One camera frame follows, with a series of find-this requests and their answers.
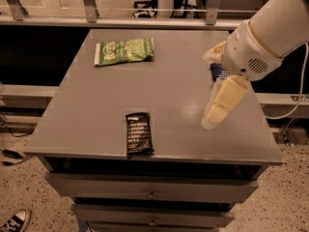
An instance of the snack package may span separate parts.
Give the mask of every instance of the snack package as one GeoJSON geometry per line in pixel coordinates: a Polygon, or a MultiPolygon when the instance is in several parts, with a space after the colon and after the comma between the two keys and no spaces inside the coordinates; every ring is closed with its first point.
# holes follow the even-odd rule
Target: snack package
{"type": "Polygon", "coordinates": [[[154,151],[149,113],[127,114],[127,155],[149,155],[154,151]]]}
{"type": "Polygon", "coordinates": [[[97,43],[95,65],[109,66],[143,61],[154,56],[154,39],[135,39],[97,43]]]}

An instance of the metal post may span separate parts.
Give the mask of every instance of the metal post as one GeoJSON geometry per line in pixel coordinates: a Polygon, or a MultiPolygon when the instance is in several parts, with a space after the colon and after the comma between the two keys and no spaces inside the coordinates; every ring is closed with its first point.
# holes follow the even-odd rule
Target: metal post
{"type": "Polygon", "coordinates": [[[14,20],[22,21],[28,15],[19,0],[7,0],[14,20]]]}
{"type": "Polygon", "coordinates": [[[217,20],[220,0],[206,0],[206,3],[207,3],[206,24],[214,25],[217,20]]]}
{"type": "Polygon", "coordinates": [[[85,13],[88,22],[97,22],[98,10],[96,0],[84,0],[85,13]]]}

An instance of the green snack bag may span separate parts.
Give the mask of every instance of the green snack bag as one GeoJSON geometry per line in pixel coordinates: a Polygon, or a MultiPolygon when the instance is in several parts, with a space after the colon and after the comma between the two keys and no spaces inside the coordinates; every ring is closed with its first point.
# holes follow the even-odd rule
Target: green snack bag
{"type": "Polygon", "coordinates": [[[95,65],[109,66],[143,61],[154,56],[154,39],[135,39],[97,43],[95,65]]]}

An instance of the black and white shoe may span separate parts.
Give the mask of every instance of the black and white shoe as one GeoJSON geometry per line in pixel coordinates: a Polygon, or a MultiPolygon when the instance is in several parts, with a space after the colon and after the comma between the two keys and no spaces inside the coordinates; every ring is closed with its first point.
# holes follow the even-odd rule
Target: black and white shoe
{"type": "Polygon", "coordinates": [[[30,211],[20,210],[0,227],[0,232],[24,232],[28,226],[30,216],[30,211]]]}

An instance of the terrazzo floor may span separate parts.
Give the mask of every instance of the terrazzo floor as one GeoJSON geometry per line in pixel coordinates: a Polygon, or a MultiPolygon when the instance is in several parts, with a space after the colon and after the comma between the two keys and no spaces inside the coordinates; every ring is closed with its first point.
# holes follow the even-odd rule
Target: terrazzo floor
{"type": "MultiPolygon", "coordinates": [[[[277,135],[277,128],[272,128],[277,135]]],[[[22,152],[29,136],[0,133],[0,149],[22,152]]],[[[259,188],[233,209],[236,219],[221,232],[309,232],[309,138],[304,127],[294,128],[287,146],[280,141],[284,164],[270,167],[259,188]]],[[[0,155],[0,160],[8,160],[0,155]]],[[[44,166],[30,158],[15,166],[0,165],[0,224],[17,210],[32,211],[26,232],[77,232],[71,200],[61,197],[44,179],[44,166]]]]}

